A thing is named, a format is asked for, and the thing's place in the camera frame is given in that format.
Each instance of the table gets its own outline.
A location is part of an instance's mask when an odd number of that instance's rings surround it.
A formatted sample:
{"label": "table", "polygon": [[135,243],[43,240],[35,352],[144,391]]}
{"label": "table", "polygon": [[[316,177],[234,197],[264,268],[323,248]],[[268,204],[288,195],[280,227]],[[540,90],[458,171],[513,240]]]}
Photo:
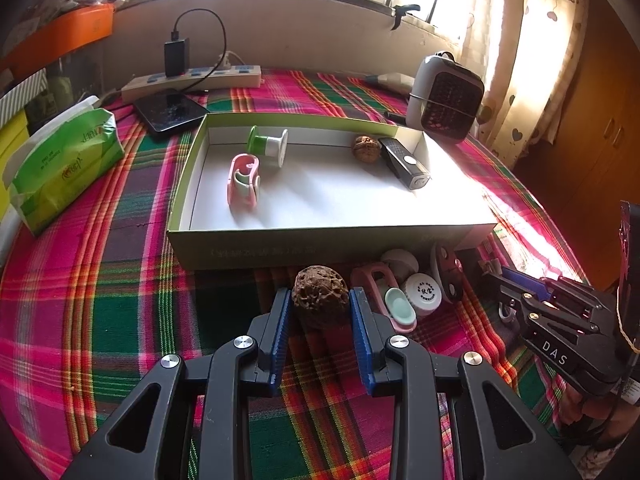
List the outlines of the table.
{"label": "table", "polygon": [[[404,113],[406,102],[356,78],[265,71],[261,88],[213,91],[207,107],[385,121],[384,110]],[[122,161],[39,238],[20,230],[0,286],[0,409],[50,479],[162,355],[209,354],[244,333],[299,270],[183,271],[165,230],[191,134],[156,144],[130,108],[116,118]],[[498,217],[478,248],[482,258],[536,277],[585,279],[540,204],[491,153],[473,139],[447,151]],[[348,278],[349,266],[335,269]],[[293,323],[290,331],[282,396],[251,404],[254,478],[386,479],[393,401],[366,396],[350,329],[304,333]],[[564,382],[468,283],[463,301],[421,322],[413,338],[442,354],[480,352],[557,431]],[[441,412],[445,473],[453,478],[444,405]],[[192,442],[190,478],[196,456]]]}

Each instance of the black smartphone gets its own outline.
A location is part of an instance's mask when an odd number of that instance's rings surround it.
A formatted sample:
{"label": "black smartphone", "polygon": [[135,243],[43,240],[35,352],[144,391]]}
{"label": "black smartphone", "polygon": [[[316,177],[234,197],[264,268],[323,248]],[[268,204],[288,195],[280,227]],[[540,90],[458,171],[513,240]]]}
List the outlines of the black smartphone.
{"label": "black smartphone", "polygon": [[142,97],[133,101],[133,106],[148,126],[148,134],[159,140],[199,126],[209,113],[205,107],[176,91]]}

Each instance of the white box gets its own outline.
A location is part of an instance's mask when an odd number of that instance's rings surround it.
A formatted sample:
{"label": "white box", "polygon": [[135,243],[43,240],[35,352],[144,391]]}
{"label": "white box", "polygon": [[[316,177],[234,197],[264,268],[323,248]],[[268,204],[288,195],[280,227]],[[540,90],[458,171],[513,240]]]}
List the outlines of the white box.
{"label": "white box", "polygon": [[[289,131],[282,168],[260,159],[258,205],[229,207],[231,160],[251,126]],[[431,173],[408,190],[380,159],[351,155],[361,134],[395,136]],[[428,254],[435,240],[476,247],[495,217],[476,184],[422,132],[368,121],[295,114],[210,114],[180,178],[168,236],[187,270],[376,260],[405,248]]]}

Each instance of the wooden cabinet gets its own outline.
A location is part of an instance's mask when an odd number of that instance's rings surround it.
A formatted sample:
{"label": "wooden cabinet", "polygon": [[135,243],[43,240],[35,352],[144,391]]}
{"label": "wooden cabinet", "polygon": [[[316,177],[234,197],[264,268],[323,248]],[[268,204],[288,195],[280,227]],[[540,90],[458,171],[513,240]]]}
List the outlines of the wooden cabinet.
{"label": "wooden cabinet", "polygon": [[515,173],[598,288],[620,271],[620,200],[640,203],[639,159],[640,53],[609,4],[590,0],[556,143],[532,146]]}

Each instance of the orange box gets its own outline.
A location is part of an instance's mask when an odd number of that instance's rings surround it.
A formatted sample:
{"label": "orange box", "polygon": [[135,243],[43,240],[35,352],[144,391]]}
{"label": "orange box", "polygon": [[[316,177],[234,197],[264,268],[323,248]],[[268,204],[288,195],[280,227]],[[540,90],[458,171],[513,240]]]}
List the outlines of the orange box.
{"label": "orange box", "polygon": [[101,4],[63,14],[0,59],[0,72],[9,68],[22,81],[76,48],[110,36],[113,12],[113,4]]}

